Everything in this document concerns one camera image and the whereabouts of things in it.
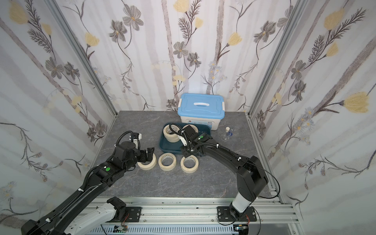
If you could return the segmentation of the teal plastic tray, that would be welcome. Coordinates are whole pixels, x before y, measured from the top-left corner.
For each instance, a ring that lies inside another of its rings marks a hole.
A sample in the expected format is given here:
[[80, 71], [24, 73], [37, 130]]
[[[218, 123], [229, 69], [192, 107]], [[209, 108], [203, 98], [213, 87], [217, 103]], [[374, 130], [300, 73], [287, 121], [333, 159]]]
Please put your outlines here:
[[[196, 133], [206, 133], [208, 135], [211, 135], [211, 128], [204, 124], [191, 124], [191, 126], [195, 127]], [[169, 142], [168, 139], [165, 137], [165, 133], [169, 138], [173, 138], [175, 140], [178, 140], [177, 142]], [[181, 154], [181, 146], [183, 146], [183, 143], [180, 141], [178, 137], [170, 137], [173, 133], [169, 130], [169, 122], [164, 125], [164, 128], [162, 129], [160, 142], [159, 142], [159, 148], [163, 153], [172, 153], [172, 154]]]

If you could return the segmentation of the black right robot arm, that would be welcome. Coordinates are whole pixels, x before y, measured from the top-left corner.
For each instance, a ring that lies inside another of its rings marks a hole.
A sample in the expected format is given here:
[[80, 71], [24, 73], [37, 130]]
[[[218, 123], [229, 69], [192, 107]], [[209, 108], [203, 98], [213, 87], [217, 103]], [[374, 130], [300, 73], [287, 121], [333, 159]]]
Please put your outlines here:
[[237, 154], [219, 144], [211, 135], [196, 133], [190, 126], [182, 128], [176, 123], [170, 123], [168, 127], [183, 143], [180, 149], [185, 157], [212, 157], [236, 175], [238, 193], [229, 205], [230, 218], [240, 221], [244, 215], [249, 215], [249, 206], [269, 183], [267, 175], [272, 174], [263, 168], [260, 159]]

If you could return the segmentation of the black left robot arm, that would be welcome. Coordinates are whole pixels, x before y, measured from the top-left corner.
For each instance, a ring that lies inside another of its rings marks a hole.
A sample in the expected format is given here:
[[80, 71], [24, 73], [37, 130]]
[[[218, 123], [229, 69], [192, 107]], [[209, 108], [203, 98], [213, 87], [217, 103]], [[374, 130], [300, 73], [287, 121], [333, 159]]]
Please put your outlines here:
[[94, 212], [77, 216], [100, 194], [122, 178], [137, 163], [151, 162], [154, 148], [141, 149], [139, 133], [127, 131], [116, 141], [113, 153], [103, 163], [92, 167], [82, 185], [37, 221], [29, 220], [21, 227], [23, 235], [84, 235], [104, 222], [122, 222], [129, 215], [126, 204], [112, 197]]

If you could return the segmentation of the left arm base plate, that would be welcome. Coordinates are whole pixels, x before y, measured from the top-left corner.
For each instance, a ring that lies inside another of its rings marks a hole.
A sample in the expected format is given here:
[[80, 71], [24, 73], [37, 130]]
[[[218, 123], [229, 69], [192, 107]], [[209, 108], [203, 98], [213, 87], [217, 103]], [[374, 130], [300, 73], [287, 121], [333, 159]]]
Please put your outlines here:
[[115, 216], [109, 222], [128, 223], [139, 222], [142, 207], [123, 207], [116, 210]]

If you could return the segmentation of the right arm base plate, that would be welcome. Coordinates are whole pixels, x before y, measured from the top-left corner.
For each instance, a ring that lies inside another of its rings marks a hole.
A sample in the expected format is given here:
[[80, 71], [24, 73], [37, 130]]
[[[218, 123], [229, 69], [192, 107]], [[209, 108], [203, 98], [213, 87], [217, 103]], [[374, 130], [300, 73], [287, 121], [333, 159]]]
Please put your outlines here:
[[230, 206], [219, 206], [217, 209], [217, 218], [219, 222], [256, 222], [258, 216], [254, 207], [247, 207], [244, 212], [238, 212]]

